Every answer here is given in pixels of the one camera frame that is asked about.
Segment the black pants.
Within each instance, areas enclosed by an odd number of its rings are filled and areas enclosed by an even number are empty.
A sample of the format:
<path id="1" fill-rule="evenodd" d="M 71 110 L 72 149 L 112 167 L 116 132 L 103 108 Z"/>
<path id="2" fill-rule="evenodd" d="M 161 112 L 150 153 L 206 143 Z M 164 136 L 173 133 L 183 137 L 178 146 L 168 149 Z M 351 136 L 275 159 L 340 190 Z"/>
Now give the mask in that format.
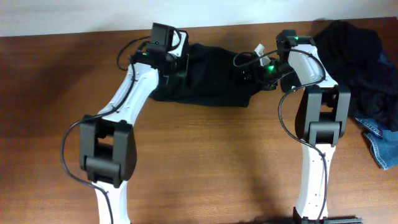
<path id="1" fill-rule="evenodd" d="M 255 65 L 234 66 L 236 52 L 202 44 L 189 46 L 186 77 L 172 77 L 166 86 L 159 85 L 150 97 L 155 101 L 202 106 L 246 108 L 252 95 L 261 91 Z"/>

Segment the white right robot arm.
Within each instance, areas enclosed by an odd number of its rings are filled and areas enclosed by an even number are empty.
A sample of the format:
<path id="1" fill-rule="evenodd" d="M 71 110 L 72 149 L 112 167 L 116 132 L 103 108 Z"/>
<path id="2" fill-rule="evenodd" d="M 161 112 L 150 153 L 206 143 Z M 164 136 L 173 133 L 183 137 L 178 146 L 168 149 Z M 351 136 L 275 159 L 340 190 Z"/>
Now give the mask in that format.
<path id="1" fill-rule="evenodd" d="M 251 61 L 236 68 L 254 66 L 262 70 L 259 83 L 275 79 L 287 96 L 303 90 L 295 117 L 295 131 L 286 133 L 302 147 L 300 193 L 293 208 L 292 223 L 351 223 L 355 218 L 330 218 L 327 209 L 330 164 L 336 145 L 344 135 L 351 93 L 327 72 L 318 55 L 314 39 L 283 30 L 276 37 L 279 57 L 269 59 L 262 45 Z"/>

